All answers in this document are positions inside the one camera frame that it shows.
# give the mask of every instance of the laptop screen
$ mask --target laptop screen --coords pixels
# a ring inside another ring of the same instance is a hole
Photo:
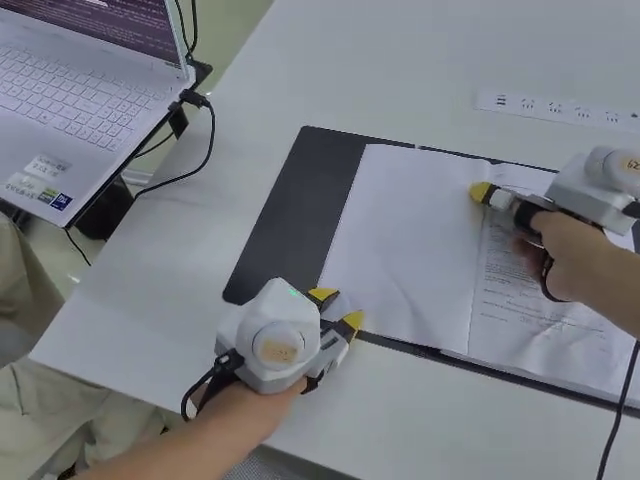
[[[165,0],[0,0],[0,8],[180,63]]]

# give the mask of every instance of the white table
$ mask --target white table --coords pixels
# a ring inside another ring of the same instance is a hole
[[[212,94],[210,166],[137,202],[33,357],[177,409],[211,361],[234,308],[221,292],[302,125],[556,168],[596,143],[633,146],[472,109],[479,87],[637,101],[640,7],[587,3],[276,1]],[[199,163],[208,135],[204,112],[157,178]],[[366,479],[591,478],[612,420],[359,342],[268,444]],[[625,418],[608,478],[637,478],[639,451],[640,422]]]

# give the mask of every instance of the yellow label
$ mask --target yellow label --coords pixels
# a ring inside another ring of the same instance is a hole
[[[265,362],[276,362],[292,365],[298,355],[298,349],[282,342],[266,340],[262,344],[260,358]]]
[[[640,158],[623,158],[622,168],[628,172],[640,174]]]

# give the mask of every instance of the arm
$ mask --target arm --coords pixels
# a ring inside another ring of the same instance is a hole
[[[555,263],[547,286],[557,298],[584,303],[640,339],[640,255],[612,244],[602,232],[562,213],[539,213],[531,226]],[[541,251],[516,242],[539,276]]]
[[[183,428],[134,448],[78,480],[218,480],[266,440],[304,390],[258,395],[239,383],[209,402]]]

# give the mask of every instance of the paper page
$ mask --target paper page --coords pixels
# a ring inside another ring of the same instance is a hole
[[[342,292],[334,312],[362,309],[369,332],[466,353],[482,226],[467,192],[488,174],[481,160],[368,146],[320,278]]]
[[[544,194],[553,174],[514,165],[492,167],[492,181]],[[576,303],[547,300],[511,251],[511,232],[487,216],[468,356],[494,365],[619,394],[634,340]],[[633,240],[612,240],[632,248]]]

